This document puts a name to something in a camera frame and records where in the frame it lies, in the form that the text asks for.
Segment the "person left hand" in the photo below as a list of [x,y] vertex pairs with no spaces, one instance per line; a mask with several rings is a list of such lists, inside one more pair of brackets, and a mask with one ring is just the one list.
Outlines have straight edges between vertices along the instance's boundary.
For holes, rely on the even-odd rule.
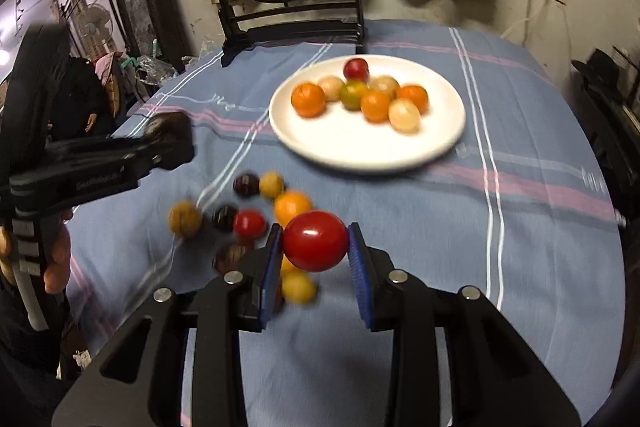
[[[68,233],[66,223],[73,218],[73,215],[71,209],[62,212],[58,234],[56,234],[55,241],[47,253],[48,265],[43,274],[43,283],[44,290],[50,295],[62,293],[70,279],[70,233]],[[1,228],[0,244],[2,275],[11,285],[15,286],[16,282],[10,261],[11,235],[4,228]]]

